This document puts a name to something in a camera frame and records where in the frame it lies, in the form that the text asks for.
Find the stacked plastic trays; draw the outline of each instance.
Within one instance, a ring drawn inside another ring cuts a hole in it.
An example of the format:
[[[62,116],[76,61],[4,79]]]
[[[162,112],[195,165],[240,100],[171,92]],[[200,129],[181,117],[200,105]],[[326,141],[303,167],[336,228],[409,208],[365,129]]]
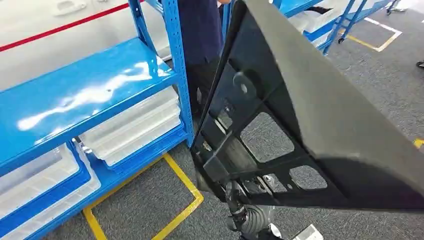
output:
[[[25,239],[100,187],[68,142],[0,177],[0,239]]]
[[[172,86],[144,99],[79,136],[106,167],[126,158],[180,125],[178,95]]]
[[[317,48],[324,44],[348,1],[323,0],[288,20]]]

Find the blue rack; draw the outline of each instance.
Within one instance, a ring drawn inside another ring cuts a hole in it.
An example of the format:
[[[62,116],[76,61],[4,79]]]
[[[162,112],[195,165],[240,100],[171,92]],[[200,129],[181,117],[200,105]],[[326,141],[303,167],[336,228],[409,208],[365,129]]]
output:
[[[100,189],[29,239],[52,231],[179,143],[193,142],[178,3],[149,2],[163,14],[173,69],[156,54],[140,2],[128,3],[138,37],[0,92],[0,177],[171,85],[178,90],[181,124],[129,156],[120,171],[90,157]]]
[[[321,1],[322,0],[273,0],[272,4],[274,4],[286,18],[290,18],[318,4]],[[325,41],[324,43],[322,43],[321,45],[317,47],[317,49],[322,51],[324,55],[327,54],[330,48],[330,45],[333,43],[334,39],[336,38],[337,33],[340,30],[341,23],[346,19],[354,1],[355,0],[350,0],[344,13],[338,18],[338,20],[332,22],[335,24],[335,28],[329,35],[327,41]],[[231,9],[232,9],[232,2],[224,6],[223,21],[222,21],[222,35],[224,37],[227,35],[227,30],[230,23]],[[321,27],[320,29],[317,29],[313,34],[323,35],[325,33],[328,33],[327,25]]]
[[[341,35],[341,37],[338,39],[338,43],[339,43],[339,44],[341,44],[341,43],[342,43],[342,42],[346,39],[346,36],[349,34],[350,30],[352,29],[352,27],[353,27],[356,23],[358,23],[358,22],[360,22],[361,20],[365,19],[365,18],[366,18],[366,17],[368,17],[369,15],[371,15],[371,14],[373,14],[373,13],[377,12],[378,10],[380,10],[380,9],[384,8],[387,4],[389,4],[389,3],[391,2],[390,7],[386,10],[387,15],[390,15],[390,14],[392,13],[392,8],[393,8],[393,6],[395,5],[395,3],[396,3],[397,1],[398,1],[398,0],[382,0],[382,1],[376,2],[376,3],[374,4],[374,6],[372,6],[372,8],[371,8],[371,9],[363,10],[363,8],[364,8],[365,4],[367,3],[367,0],[362,0],[361,4],[359,5],[358,10],[357,10],[356,12],[349,13],[349,14],[346,16],[346,19],[345,19],[345,20],[347,20],[348,25],[345,25],[345,24],[344,24],[344,21],[340,21],[340,26],[341,26],[342,28],[344,28],[344,29],[345,29],[345,31],[344,31],[344,33]],[[348,6],[348,7],[346,8],[348,12],[350,11],[351,7],[352,7],[352,5],[350,5],[350,6]]]

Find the yellow floor tape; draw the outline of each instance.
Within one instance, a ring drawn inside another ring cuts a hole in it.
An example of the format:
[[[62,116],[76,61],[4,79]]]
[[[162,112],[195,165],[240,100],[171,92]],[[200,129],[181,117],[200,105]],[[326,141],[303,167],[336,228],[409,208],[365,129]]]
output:
[[[417,149],[420,149],[421,146],[424,144],[424,140],[417,138],[415,139],[415,141],[413,141],[413,144]]]
[[[85,219],[88,222],[88,225],[90,226],[95,238],[97,240],[107,240],[107,237],[105,233],[102,230],[102,227],[100,226],[99,222],[97,221],[96,217],[93,215],[92,209],[99,205],[101,202],[103,202],[105,199],[107,199],[110,195],[116,193],[119,189],[121,189],[123,186],[125,186],[127,183],[131,182],[134,178],[136,178],[138,175],[146,171],[148,168],[150,168],[152,165],[157,163],[159,160],[165,159],[165,161],[168,163],[168,165],[171,167],[171,169],[175,172],[175,174],[179,177],[179,179],[184,183],[184,185],[188,188],[188,190],[193,194],[194,201],[188,205],[182,211],[178,216],[176,216],[168,225],[166,225],[156,236],[152,238],[152,240],[162,240],[164,239],[172,230],[174,230],[184,219],[186,219],[204,200],[203,195],[200,193],[200,191],[195,187],[195,185],[190,181],[190,179],[186,176],[186,174],[183,172],[183,170],[178,166],[178,164],[174,161],[174,159],[169,155],[168,153],[165,153],[163,156],[159,157],[158,159],[154,160],[152,163],[141,169],[139,172],[125,180],[123,183],[115,187],[110,192],[106,193],[99,199],[97,199],[95,202],[84,208],[82,213],[85,216]]]

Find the yellow floor marking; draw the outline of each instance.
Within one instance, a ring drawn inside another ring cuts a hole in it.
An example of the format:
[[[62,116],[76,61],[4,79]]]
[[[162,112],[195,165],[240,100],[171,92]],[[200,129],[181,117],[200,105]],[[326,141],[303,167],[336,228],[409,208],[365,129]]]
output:
[[[152,240],[162,240],[164,239],[172,230],[174,230],[184,219],[186,219],[192,212],[203,202],[203,195],[200,191],[194,186],[192,181],[184,174],[183,170],[177,165],[177,163],[172,159],[171,155],[165,153],[164,158],[169,166],[174,170],[176,175],[181,179],[184,185],[188,190],[193,194],[194,201],[188,205],[178,216],[176,216],[166,227],[164,227]]]
[[[356,38],[356,37],[354,37],[354,36],[352,36],[352,35],[347,35],[347,36],[346,36],[346,38],[348,38],[348,39],[350,39],[350,40],[353,40],[353,41],[355,41],[355,42],[357,42],[357,43],[359,43],[359,44],[362,44],[362,45],[364,45],[365,47],[368,47],[368,48],[370,48],[370,49],[372,49],[372,50],[377,51],[377,47],[375,47],[375,46],[373,46],[373,45],[371,45],[371,44],[369,44],[369,43],[366,43],[366,42],[364,42],[364,41],[362,41],[362,40],[360,40],[360,39],[358,39],[358,38]]]
[[[417,149],[420,149],[421,146],[424,145],[424,140],[417,138],[415,141],[413,141],[413,144]]]
[[[91,231],[93,232],[95,239],[97,239],[97,240],[107,240],[106,235],[102,230],[102,227],[100,226],[96,217],[93,215],[92,209],[86,207],[82,210],[82,213],[84,214],[85,219],[87,219],[87,223],[90,226]]]
[[[385,43],[383,43],[381,46],[379,46],[379,47],[376,47],[376,46],[373,46],[373,45],[371,45],[371,44],[369,44],[369,43],[367,43],[367,42],[364,42],[364,41],[362,41],[362,40],[360,40],[360,39],[358,39],[358,38],[356,38],[356,37],[354,37],[354,36],[351,36],[351,35],[347,35],[346,36],[346,38],[347,39],[350,39],[350,40],[353,40],[353,41],[355,41],[355,42],[357,42],[357,43],[359,43],[359,44],[361,44],[361,45],[364,45],[365,47],[368,47],[368,48],[370,48],[370,49],[372,49],[372,50],[374,50],[374,51],[376,51],[376,52],[382,52],[384,49],[386,49],[391,43],[393,43],[393,41],[397,38],[397,37],[399,37],[401,34],[402,34],[402,32],[401,31],[399,31],[399,30],[396,30],[396,29],[394,29],[394,28],[392,28],[392,27],[390,27],[390,26],[387,26],[387,25],[384,25],[384,24],[382,24],[382,23],[379,23],[378,21],[376,21],[376,20],[373,20],[373,19],[371,19],[371,18],[368,18],[368,17],[366,17],[366,18],[364,18],[364,20],[366,20],[367,22],[369,22],[369,23],[372,23],[372,24],[375,24],[375,25],[377,25],[377,26],[380,26],[380,27],[382,27],[382,28],[384,28],[384,29],[386,29],[386,30],[389,30],[389,31],[391,31],[391,32],[393,32],[394,34],[387,40],[387,41],[385,41]],[[341,34],[343,34],[345,32],[345,30],[343,29],[343,30],[341,30],[340,31],[340,33]]]
[[[141,169],[139,172],[131,176],[130,178],[126,179],[124,182],[116,186],[114,189],[112,189],[110,192],[106,193],[105,195],[99,197],[96,201],[94,201],[92,204],[87,206],[82,210],[82,213],[84,214],[88,225],[91,228],[91,231],[93,232],[95,238],[97,240],[107,240],[107,237],[105,235],[105,232],[103,232],[102,227],[100,226],[99,222],[97,221],[96,217],[94,216],[92,209],[99,205],[101,202],[103,202],[105,199],[107,199],[110,195],[116,193],[119,189],[121,189],[123,186],[131,182],[133,179],[135,179],[138,175],[146,171],[148,168],[150,168],[152,165],[157,163],[159,160],[165,159],[168,165],[172,168],[172,170],[175,172],[175,174],[179,177],[179,179],[184,183],[184,185],[188,188],[188,190],[193,194],[194,201],[190,203],[188,207],[184,209],[178,216],[176,216],[168,225],[166,225],[156,236],[152,238],[152,240],[162,240],[164,239],[172,230],[174,230],[184,219],[186,219],[204,200],[203,195],[200,193],[200,191],[195,187],[195,185],[190,181],[190,179],[186,176],[186,174],[183,172],[183,170],[178,166],[178,164],[174,161],[174,159],[169,155],[168,153],[165,153],[163,156],[157,158],[153,162],[151,162],[149,165]]]

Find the gray carpet floor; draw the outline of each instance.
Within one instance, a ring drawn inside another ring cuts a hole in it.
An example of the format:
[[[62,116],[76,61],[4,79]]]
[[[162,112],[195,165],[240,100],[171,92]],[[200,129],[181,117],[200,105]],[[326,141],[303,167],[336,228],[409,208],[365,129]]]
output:
[[[376,52],[347,39],[341,45],[335,43],[328,55],[329,60],[411,141],[424,137],[424,71],[415,66],[417,61],[424,59],[424,23],[421,22],[424,4],[419,6],[418,11],[410,9],[390,16],[379,11],[371,16],[373,20],[402,31],[384,51]],[[350,34],[378,47],[392,33],[362,21]],[[187,147],[180,144],[170,154],[194,182]],[[229,214],[227,206],[207,193],[203,195],[203,203],[166,239],[237,239],[238,235],[225,227],[225,217]],[[192,201],[193,195],[161,160],[94,208],[93,213],[108,239],[147,240]],[[314,224],[326,240],[421,240],[424,236],[424,215],[412,213],[279,207],[274,222],[286,238],[310,224]],[[94,236],[79,214],[45,239],[92,240]]]

